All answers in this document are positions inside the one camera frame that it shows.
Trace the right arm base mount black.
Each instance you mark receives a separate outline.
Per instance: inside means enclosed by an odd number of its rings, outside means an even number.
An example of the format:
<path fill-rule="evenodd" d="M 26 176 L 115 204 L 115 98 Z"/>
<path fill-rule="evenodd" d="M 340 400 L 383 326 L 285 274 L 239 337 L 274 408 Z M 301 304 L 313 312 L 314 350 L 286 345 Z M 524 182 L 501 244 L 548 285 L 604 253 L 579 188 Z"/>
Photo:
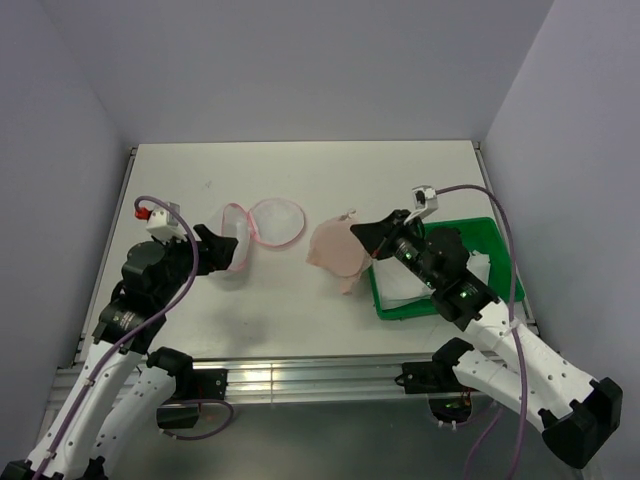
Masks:
<path fill-rule="evenodd" d="M 442 362 L 405 362 L 394 383 L 406 395 L 426 395 L 431 415 L 439 426 L 454 427 L 473 419 L 473 390 L 463 386 Z"/>

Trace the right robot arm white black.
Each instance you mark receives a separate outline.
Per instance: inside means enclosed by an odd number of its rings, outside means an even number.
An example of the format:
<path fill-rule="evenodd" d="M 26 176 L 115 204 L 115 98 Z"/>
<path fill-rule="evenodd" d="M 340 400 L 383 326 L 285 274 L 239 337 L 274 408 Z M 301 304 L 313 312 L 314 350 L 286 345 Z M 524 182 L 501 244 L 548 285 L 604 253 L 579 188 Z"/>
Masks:
<path fill-rule="evenodd" d="M 621 387 L 579 369 L 511 319 L 508 305 L 468 269 L 457 229 L 423 233 L 419 224 L 396 210 L 351 231 L 374 259 L 394 258 L 429 286 L 437 313 L 464 333 L 433 355 L 435 383 L 491 396 L 524 415 L 557 458 L 584 468 L 620 425 Z"/>

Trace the mesh laundry bag pink trim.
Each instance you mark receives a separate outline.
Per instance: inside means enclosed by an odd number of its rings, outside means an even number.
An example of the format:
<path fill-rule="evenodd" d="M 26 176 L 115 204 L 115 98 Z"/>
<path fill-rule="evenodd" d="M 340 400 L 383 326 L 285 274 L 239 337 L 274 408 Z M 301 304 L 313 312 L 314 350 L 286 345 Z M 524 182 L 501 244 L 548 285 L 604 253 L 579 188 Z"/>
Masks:
<path fill-rule="evenodd" d="M 217 235 L 238 241 L 228 268 L 228 272 L 236 273 L 247 266 L 253 244 L 281 249 L 296 242 L 306 228 L 306 216 L 293 201 L 268 198 L 249 209 L 227 203 L 209 218 L 206 226 Z"/>

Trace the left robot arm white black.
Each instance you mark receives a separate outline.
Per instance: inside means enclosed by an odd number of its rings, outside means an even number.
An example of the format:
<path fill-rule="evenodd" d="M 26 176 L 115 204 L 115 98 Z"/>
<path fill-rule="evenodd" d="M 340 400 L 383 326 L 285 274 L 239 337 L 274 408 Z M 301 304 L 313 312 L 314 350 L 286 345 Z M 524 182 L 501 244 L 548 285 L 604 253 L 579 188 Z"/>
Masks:
<path fill-rule="evenodd" d="M 173 234 L 134 245 L 62 409 L 28 457 L 10 462 L 2 478 L 108 478 L 128 441 L 162 403 L 193 391 L 192 358 L 149 346 L 171 300 L 183 298 L 197 276 L 228 269 L 237 245 L 203 224 L 192 237 Z"/>

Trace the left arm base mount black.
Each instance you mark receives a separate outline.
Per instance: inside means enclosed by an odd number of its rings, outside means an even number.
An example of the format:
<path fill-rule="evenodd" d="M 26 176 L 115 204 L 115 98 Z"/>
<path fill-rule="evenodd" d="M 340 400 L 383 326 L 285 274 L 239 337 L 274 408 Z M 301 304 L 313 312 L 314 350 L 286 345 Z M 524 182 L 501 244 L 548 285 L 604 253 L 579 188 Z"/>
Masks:
<path fill-rule="evenodd" d="M 224 401 L 228 385 L 228 370 L 224 368 L 195 369 L 178 378 L 176 391 L 156 411 L 160 429 L 190 430 L 203 418 L 206 403 Z"/>

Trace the pink beige bra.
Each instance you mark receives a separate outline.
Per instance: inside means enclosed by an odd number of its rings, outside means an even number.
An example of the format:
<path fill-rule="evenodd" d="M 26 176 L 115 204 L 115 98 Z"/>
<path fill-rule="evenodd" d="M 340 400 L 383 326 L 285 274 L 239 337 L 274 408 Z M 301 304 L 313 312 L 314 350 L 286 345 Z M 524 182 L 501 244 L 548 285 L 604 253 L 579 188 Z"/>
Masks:
<path fill-rule="evenodd" d="M 306 263 L 328 271 L 348 295 L 371 266 L 372 258 L 351 231 L 358 224 L 354 209 L 318 225 L 312 233 Z"/>

